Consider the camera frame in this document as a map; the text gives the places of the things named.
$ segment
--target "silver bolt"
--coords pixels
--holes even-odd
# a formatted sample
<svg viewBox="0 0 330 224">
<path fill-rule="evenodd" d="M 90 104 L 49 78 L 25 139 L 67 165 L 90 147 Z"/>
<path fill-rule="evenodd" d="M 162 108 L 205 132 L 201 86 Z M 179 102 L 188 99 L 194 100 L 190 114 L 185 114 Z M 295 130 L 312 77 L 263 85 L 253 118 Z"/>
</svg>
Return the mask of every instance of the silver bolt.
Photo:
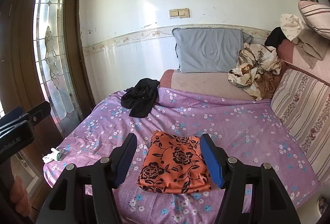
<svg viewBox="0 0 330 224">
<path fill-rule="evenodd" d="M 270 164 L 270 163 L 267 163 L 267 162 L 265 162 L 264 164 L 263 164 L 263 166 L 264 166 L 264 168 L 265 169 L 270 169 L 270 168 L 272 168 L 272 165 Z"/>
<path fill-rule="evenodd" d="M 73 168 L 75 168 L 75 165 L 74 164 L 68 164 L 65 169 L 67 170 L 72 170 Z"/>
<path fill-rule="evenodd" d="M 237 163 L 237 159 L 235 157 L 229 157 L 228 158 L 228 161 L 231 163 L 231 164 L 235 164 Z"/>
<path fill-rule="evenodd" d="M 100 163 L 106 164 L 109 161 L 110 161 L 109 157 L 102 157 L 101 160 L 100 160 Z"/>
</svg>

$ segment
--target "orange floral fabric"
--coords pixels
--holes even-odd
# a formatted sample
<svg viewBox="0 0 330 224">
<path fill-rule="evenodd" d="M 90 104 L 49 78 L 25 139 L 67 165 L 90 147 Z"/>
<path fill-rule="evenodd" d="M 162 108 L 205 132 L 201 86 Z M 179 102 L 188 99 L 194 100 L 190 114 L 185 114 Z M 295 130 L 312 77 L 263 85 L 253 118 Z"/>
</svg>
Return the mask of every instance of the orange floral fabric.
<svg viewBox="0 0 330 224">
<path fill-rule="evenodd" d="M 192 193 L 211 189 L 199 137 L 154 131 L 138 186 L 150 192 Z"/>
</svg>

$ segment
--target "gray cushion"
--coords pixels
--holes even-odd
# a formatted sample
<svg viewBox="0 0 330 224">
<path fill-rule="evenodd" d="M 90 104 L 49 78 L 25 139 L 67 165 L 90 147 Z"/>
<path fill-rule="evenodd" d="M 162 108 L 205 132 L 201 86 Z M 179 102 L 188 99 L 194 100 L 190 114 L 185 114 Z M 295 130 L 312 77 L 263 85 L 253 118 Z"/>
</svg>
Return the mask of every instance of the gray cushion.
<svg viewBox="0 0 330 224">
<path fill-rule="evenodd" d="M 253 37 L 239 29 L 174 28 L 179 71 L 229 72 L 236 67 L 238 52 Z"/>
</svg>

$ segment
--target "black cloth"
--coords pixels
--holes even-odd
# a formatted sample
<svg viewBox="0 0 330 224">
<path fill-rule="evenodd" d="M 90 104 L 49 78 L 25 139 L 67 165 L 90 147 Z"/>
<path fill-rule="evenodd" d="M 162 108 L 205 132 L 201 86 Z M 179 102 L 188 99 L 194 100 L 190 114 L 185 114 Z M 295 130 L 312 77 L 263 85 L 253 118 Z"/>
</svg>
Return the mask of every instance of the black cloth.
<svg viewBox="0 0 330 224">
<path fill-rule="evenodd" d="M 151 112 L 153 104 L 158 97 L 160 82 L 155 79 L 141 79 L 135 85 L 126 90 L 121 97 L 120 104 L 125 108 L 131 108 L 129 115 L 135 118 L 144 118 Z"/>
<path fill-rule="evenodd" d="M 287 40 L 281 27 L 276 27 L 269 34 L 267 40 L 265 41 L 265 46 L 272 46 L 277 49 L 277 47 L 282 43 L 283 40 Z"/>
</svg>

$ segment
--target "wallpaper border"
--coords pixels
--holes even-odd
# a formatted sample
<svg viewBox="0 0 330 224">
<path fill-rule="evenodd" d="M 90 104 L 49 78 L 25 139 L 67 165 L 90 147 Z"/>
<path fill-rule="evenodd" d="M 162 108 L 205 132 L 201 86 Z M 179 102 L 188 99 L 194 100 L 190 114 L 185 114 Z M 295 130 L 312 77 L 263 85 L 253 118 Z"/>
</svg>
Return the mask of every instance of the wallpaper border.
<svg viewBox="0 0 330 224">
<path fill-rule="evenodd" d="M 172 30 L 175 27 L 181 28 L 192 28 L 192 27 L 209 27 L 209 28 L 233 28 L 240 29 L 243 32 L 253 36 L 254 38 L 266 39 L 270 32 L 269 30 L 255 28 L 255 27 L 247 27 L 247 26 L 239 26 L 239 25 L 226 25 L 226 24 L 188 24 L 188 25 L 174 25 L 174 26 L 165 26 L 165 27 L 157 27 L 153 29 L 140 30 L 137 32 L 128 33 L 125 35 L 117 36 L 108 40 L 101 41 L 97 44 L 93 44 L 87 47 L 83 47 L 84 55 L 91 55 L 96 52 L 106 51 L 117 46 L 131 44 L 137 41 L 143 40 L 152 40 L 159 38 L 166 38 L 172 36 Z"/>
</svg>

